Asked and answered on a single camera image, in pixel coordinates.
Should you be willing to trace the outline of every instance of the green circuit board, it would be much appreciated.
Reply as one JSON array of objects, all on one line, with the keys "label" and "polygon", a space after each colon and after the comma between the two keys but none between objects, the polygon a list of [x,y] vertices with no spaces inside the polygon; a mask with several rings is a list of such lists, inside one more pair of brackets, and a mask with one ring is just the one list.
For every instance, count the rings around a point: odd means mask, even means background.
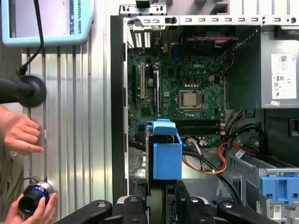
[{"label": "green circuit board", "polygon": [[[186,56],[173,60],[170,53],[129,49],[129,140],[135,140],[135,135],[140,133],[140,128],[147,121],[157,118],[176,121],[224,120],[224,61],[224,56]],[[153,70],[159,72],[158,110],[154,106],[153,88],[156,84]],[[206,138],[211,147],[221,142],[219,134],[199,137]]]}]

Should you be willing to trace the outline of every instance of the motherboard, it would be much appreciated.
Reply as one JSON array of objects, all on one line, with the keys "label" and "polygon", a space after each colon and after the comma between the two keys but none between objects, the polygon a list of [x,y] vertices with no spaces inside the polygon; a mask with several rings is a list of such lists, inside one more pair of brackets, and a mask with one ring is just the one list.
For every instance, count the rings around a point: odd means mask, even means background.
[{"label": "motherboard", "polygon": [[176,123],[180,136],[220,144],[225,116],[224,56],[177,56],[128,50],[129,141],[141,141],[146,122]]}]

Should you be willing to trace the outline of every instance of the finger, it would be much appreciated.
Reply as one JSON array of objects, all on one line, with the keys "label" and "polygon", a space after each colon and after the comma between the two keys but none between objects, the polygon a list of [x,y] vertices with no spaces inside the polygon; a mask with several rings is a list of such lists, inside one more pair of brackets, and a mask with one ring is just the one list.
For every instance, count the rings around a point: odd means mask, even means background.
[{"label": "finger", "polygon": [[45,197],[42,197],[39,200],[38,206],[36,211],[34,212],[33,216],[25,221],[26,224],[36,224],[39,223],[40,219],[43,216],[43,211],[45,210]]},{"label": "finger", "polygon": [[29,126],[23,127],[23,131],[27,134],[31,134],[36,137],[40,136],[40,134],[41,134],[37,129],[29,127]]},{"label": "finger", "polygon": [[36,136],[27,134],[25,132],[18,133],[15,138],[24,142],[28,142],[30,144],[36,144],[38,141],[38,138]]},{"label": "finger", "polygon": [[11,217],[15,217],[17,215],[19,215],[19,200],[24,197],[23,194],[21,194],[18,199],[16,201],[14,201],[11,206],[10,209],[8,211],[8,215],[7,218],[11,218]]},{"label": "finger", "polygon": [[38,124],[35,123],[34,121],[32,121],[31,119],[26,119],[26,125],[28,125],[31,128],[34,128],[34,129],[39,128]]},{"label": "finger", "polygon": [[47,206],[45,208],[45,212],[43,213],[44,220],[47,220],[47,218],[50,216],[53,208],[55,208],[56,201],[57,201],[57,193],[54,193],[51,195],[51,197],[47,203]]},{"label": "finger", "polygon": [[21,154],[29,154],[29,153],[42,153],[43,148],[40,146],[35,146],[29,143],[26,143],[21,140],[14,140],[9,144],[11,149],[16,149],[17,152]]},{"label": "finger", "polygon": [[52,197],[54,198],[54,204],[50,209],[50,214],[46,217],[45,224],[53,224],[57,219],[58,194],[52,195]]}]

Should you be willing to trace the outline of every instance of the screen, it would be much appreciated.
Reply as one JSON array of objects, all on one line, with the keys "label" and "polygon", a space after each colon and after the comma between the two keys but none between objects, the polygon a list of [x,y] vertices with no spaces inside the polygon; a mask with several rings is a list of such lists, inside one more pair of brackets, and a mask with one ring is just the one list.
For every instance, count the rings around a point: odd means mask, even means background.
[{"label": "screen", "polygon": [[[38,27],[33,0],[9,0],[10,37],[37,37]],[[73,0],[39,0],[43,35],[74,34]]]}]

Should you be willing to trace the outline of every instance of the universal robots logo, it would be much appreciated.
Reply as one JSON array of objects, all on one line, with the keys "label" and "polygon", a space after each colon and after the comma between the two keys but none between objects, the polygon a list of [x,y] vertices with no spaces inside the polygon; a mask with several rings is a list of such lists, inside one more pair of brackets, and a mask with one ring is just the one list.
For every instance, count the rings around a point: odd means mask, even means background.
[{"label": "universal robots logo", "polygon": [[81,0],[78,0],[78,34],[82,33],[81,17]]}]

